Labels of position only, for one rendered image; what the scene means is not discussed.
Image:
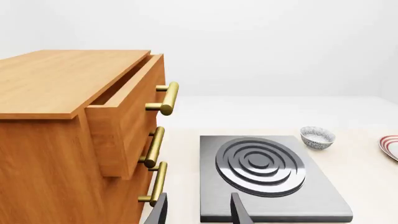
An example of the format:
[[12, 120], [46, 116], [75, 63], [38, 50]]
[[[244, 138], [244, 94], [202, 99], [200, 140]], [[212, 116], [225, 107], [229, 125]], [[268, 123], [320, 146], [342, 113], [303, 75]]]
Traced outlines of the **wooden cabinet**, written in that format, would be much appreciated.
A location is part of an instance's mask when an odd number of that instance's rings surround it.
[[0, 60], [0, 224], [105, 224], [106, 177], [85, 109], [148, 55], [39, 50]]

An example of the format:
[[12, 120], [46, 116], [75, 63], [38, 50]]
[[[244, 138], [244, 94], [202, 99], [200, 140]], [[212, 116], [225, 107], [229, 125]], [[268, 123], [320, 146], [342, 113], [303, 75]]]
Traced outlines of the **flat black stove plate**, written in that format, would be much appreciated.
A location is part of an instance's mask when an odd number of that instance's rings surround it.
[[348, 223], [353, 212], [293, 136], [200, 136], [200, 221], [231, 222], [238, 194], [259, 223]]

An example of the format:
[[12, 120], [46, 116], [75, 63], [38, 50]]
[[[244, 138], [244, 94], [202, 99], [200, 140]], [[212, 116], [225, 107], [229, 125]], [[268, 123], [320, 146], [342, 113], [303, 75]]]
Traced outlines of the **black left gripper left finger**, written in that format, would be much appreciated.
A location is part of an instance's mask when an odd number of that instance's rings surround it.
[[155, 205], [150, 212], [149, 216], [145, 220], [144, 224], [165, 224], [167, 219], [168, 200], [167, 194], [162, 193]]

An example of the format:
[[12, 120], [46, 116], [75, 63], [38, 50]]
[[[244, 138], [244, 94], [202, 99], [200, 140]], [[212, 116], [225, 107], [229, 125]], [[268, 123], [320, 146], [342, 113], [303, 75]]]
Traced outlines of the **closed wooden drawer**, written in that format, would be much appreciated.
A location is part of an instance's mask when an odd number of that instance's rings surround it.
[[103, 223], [138, 224], [144, 207], [138, 197], [147, 195], [152, 174], [144, 164], [138, 164], [129, 180], [104, 178]]
[[144, 147], [143, 147], [143, 149], [141, 151], [140, 156], [137, 159], [136, 166], [135, 166], [133, 172], [131, 173], [129, 179], [131, 179], [133, 177], [135, 171], [138, 170], [139, 164], [143, 164], [145, 162], [147, 152], [148, 152], [148, 150], [150, 148], [150, 144], [152, 143], [152, 140], [153, 140], [154, 136], [155, 136], [155, 131], [152, 131], [152, 132], [149, 133], [149, 135], [148, 135], [148, 137], [146, 139], [146, 143], [145, 143], [145, 145], [144, 145]]

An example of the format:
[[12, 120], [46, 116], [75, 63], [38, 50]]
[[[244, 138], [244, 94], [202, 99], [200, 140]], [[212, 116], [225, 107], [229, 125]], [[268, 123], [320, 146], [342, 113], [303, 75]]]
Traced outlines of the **patterned black white bowl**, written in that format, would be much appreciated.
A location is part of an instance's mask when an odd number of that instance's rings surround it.
[[336, 136], [329, 130], [316, 126], [300, 128], [300, 137], [307, 147], [317, 150], [327, 149], [336, 139]]

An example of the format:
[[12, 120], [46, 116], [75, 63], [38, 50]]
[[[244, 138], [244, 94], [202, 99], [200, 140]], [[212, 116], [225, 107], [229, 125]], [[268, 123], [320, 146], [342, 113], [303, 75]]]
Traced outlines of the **white plate with red rings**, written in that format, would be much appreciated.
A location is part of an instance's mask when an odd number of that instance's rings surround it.
[[398, 162], [398, 135], [383, 136], [378, 144], [387, 156]]

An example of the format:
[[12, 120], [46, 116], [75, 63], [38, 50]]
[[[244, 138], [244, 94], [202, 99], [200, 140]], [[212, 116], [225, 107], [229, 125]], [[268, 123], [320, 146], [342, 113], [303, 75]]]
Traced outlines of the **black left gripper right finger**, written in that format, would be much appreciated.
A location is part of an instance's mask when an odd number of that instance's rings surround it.
[[254, 224], [236, 192], [231, 193], [230, 210], [233, 224]]

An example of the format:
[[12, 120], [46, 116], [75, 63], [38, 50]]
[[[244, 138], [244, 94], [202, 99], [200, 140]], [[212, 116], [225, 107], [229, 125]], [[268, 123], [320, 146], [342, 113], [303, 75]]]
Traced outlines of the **open wooden drawer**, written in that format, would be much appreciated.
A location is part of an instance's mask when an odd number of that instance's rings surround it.
[[156, 111], [165, 84], [164, 56], [148, 55], [85, 109], [93, 147], [104, 177], [130, 179], [149, 133], [156, 125]]

